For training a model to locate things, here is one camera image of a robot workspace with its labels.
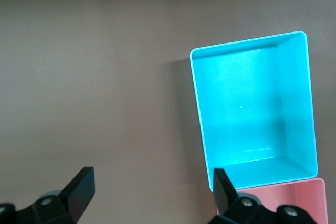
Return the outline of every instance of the silver bolt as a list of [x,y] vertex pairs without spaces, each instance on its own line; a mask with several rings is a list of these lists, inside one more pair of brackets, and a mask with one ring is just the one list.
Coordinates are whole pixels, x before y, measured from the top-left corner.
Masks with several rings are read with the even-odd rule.
[[292,207],[285,207],[285,212],[286,212],[286,214],[291,215],[291,216],[297,216],[298,215],[298,213]]
[[53,198],[45,198],[44,200],[42,200],[41,205],[45,206],[47,204],[50,204],[52,202]]
[[252,201],[247,198],[242,199],[241,203],[243,203],[243,205],[246,207],[251,207],[253,205]]

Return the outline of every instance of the gray surface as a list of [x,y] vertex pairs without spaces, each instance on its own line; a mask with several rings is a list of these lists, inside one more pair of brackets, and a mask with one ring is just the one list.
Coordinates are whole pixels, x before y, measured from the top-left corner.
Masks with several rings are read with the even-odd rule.
[[80,223],[206,223],[190,51],[304,30],[336,223],[335,13],[334,0],[0,0],[0,202],[23,208],[93,165]]

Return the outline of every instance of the pink plastic bin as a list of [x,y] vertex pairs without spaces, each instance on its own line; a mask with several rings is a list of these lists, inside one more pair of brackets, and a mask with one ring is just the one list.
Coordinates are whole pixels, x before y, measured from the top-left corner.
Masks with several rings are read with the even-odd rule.
[[323,179],[313,178],[242,189],[238,192],[257,196],[273,212],[280,205],[295,205],[307,211],[317,224],[328,224],[325,186]]

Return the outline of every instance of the black metal bracket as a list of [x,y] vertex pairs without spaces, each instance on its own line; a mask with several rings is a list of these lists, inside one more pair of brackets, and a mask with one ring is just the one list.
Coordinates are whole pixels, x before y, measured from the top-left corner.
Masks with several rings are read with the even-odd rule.
[[277,212],[252,197],[241,197],[223,169],[214,171],[214,198],[219,215],[209,224],[316,224],[302,208],[282,205]]
[[56,196],[38,199],[16,211],[13,204],[0,204],[0,224],[76,224],[95,194],[93,167],[84,167]]

